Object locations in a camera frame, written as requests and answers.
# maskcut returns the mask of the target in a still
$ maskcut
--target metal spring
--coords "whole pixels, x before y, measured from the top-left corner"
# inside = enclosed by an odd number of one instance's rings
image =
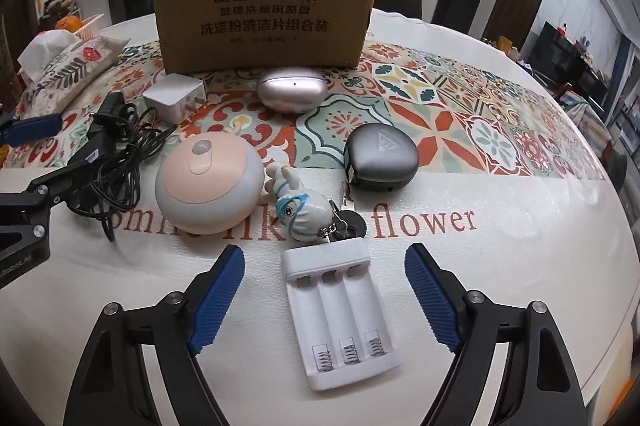
[[[342,352],[344,353],[344,364],[358,364],[360,362],[356,345],[343,346]]]
[[[380,340],[380,337],[369,340],[369,350],[374,358],[378,358],[386,354],[385,348],[382,346],[382,340]]]
[[[331,360],[331,352],[325,350],[316,354],[316,366],[318,372],[330,372],[334,369],[334,362]]]

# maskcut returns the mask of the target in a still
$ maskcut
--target white figurine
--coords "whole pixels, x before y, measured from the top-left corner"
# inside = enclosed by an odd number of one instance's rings
[[[299,241],[317,240],[321,229],[334,219],[329,201],[316,190],[306,189],[289,165],[271,163],[266,171],[271,180],[264,189],[275,197],[276,215],[289,236]]]

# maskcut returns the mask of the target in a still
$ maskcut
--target pink round device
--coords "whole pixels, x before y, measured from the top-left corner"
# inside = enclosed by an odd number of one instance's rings
[[[260,155],[226,132],[192,135],[156,176],[156,201],[172,224],[195,234],[226,231],[258,204],[264,184]]]

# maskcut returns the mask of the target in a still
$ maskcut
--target basket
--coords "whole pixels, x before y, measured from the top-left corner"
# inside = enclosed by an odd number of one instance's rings
[[[95,37],[98,32],[98,27],[95,25],[95,22],[103,16],[104,14],[95,14],[94,16],[89,16],[87,19],[82,20],[82,27],[78,28],[78,30],[74,32],[74,35],[83,41],[90,40]]]

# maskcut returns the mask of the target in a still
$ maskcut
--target decorative pattern tile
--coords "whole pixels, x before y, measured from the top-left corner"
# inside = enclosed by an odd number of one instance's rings
[[[480,152],[489,173],[525,177],[532,175],[500,123],[477,115],[458,113],[456,116]]]
[[[342,167],[342,151],[351,132],[369,122],[391,124],[389,110],[381,98],[331,94],[313,112],[296,120],[297,167]]]
[[[11,150],[4,167],[64,166],[86,141],[89,113],[106,94],[121,89],[128,102],[142,108],[142,93],[163,67],[157,41],[125,48],[69,105],[59,135]],[[421,170],[603,178],[593,153],[555,103],[493,73],[374,41],[367,41],[355,68],[318,70],[329,95],[318,109],[300,116],[278,115],[259,102],[255,86],[263,68],[202,74],[207,106],[180,124],[162,153],[185,136],[226,131],[254,145],[265,163],[341,168],[350,132],[382,122],[415,141]]]
[[[387,102],[394,126],[415,142],[420,169],[447,173],[486,173],[460,121],[447,108]]]
[[[419,70],[403,68],[396,64],[380,64],[374,67],[373,77],[382,86],[382,95],[385,99],[445,106],[435,85],[431,84]]]

